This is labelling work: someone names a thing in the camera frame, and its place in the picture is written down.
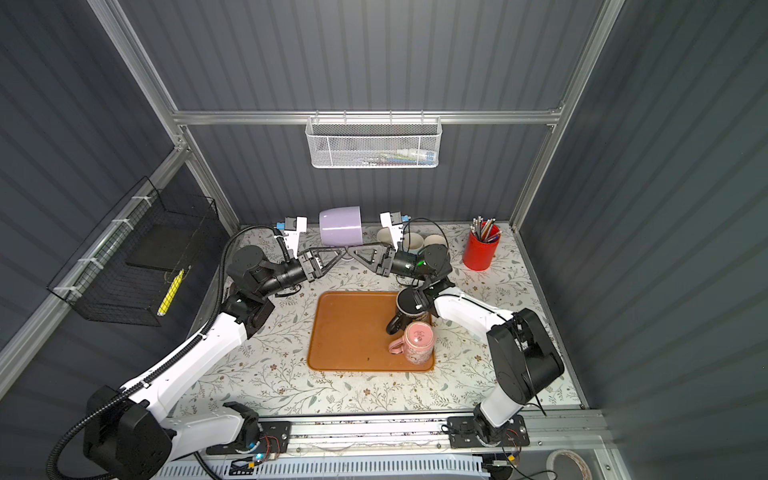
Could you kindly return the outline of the black patterned mug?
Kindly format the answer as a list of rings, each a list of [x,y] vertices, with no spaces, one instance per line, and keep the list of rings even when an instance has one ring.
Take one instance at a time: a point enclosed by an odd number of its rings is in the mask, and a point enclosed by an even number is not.
[[[431,324],[431,315],[426,295],[415,287],[407,287],[396,295],[395,314],[386,326],[386,333],[395,335],[414,322]]]

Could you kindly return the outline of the light blue mug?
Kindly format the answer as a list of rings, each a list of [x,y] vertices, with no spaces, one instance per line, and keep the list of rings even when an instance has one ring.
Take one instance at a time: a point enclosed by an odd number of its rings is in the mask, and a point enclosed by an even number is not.
[[[402,239],[402,247],[409,253],[417,253],[424,245],[424,238],[418,233],[405,233]]]

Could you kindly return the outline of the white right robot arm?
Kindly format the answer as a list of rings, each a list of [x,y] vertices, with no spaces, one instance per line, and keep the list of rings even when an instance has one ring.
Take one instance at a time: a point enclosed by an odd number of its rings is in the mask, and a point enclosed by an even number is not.
[[[509,422],[555,379],[565,366],[543,322],[531,309],[517,312],[493,307],[459,289],[448,247],[430,245],[417,253],[384,243],[348,247],[347,253],[380,276],[402,276],[418,282],[401,290],[386,332],[407,332],[425,314],[451,321],[485,341],[496,386],[473,412],[474,431],[485,445],[497,445]]]

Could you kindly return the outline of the light green mug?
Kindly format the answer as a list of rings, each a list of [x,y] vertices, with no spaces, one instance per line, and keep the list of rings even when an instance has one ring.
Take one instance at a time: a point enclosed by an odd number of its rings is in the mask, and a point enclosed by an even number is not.
[[[443,235],[432,234],[424,238],[423,246],[427,247],[432,245],[443,245],[447,247],[448,241]]]

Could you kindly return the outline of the white mug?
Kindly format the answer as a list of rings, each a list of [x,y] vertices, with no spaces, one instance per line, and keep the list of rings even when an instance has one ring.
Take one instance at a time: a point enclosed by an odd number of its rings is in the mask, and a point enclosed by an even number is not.
[[[388,227],[384,227],[378,230],[376,234],[377,241],[380,243],[386,243],[388,245],[394,245],[391,230]]]

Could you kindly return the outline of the orange plastic tray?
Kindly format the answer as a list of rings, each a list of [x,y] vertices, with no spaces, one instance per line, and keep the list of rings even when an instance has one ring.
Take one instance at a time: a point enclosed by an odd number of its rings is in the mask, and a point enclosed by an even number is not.
[[[330,372],[427,372],[435,356],[415,365],[388,347],[398,335],[386,332],[396,312],[395,292],[330,291],[317,303],[307,364]]]

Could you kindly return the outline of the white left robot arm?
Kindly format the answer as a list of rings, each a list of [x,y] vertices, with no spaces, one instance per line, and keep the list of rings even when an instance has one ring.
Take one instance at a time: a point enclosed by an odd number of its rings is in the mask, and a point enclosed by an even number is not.
[[[273,228],[283,253],[280,263],[263,250],[225,244],[218,265],[216,298],[209,318],[176,349],[119,389],[103,387],[89,399],[86,415],[52,448],[46,475],[63,479],[59,461],[68,444],[83,437],[84,456],[102,468],[104,479],[150,479],[168,462],[218,444],[253,449],[260,440],[259,417],[249,407],[228,402],[208,414],[173,420],[172,408],[200,377],[253,337],[272,314],[271,296],[326,275],[346,247],[298,250],[301,235]]]

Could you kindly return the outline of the purple mug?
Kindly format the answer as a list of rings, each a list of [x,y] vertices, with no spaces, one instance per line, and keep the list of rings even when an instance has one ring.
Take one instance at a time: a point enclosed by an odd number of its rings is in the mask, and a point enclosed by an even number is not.
[[[363,244],[359,206],[332,208],[319,213],[320,238],[325,246],[346,247]]]

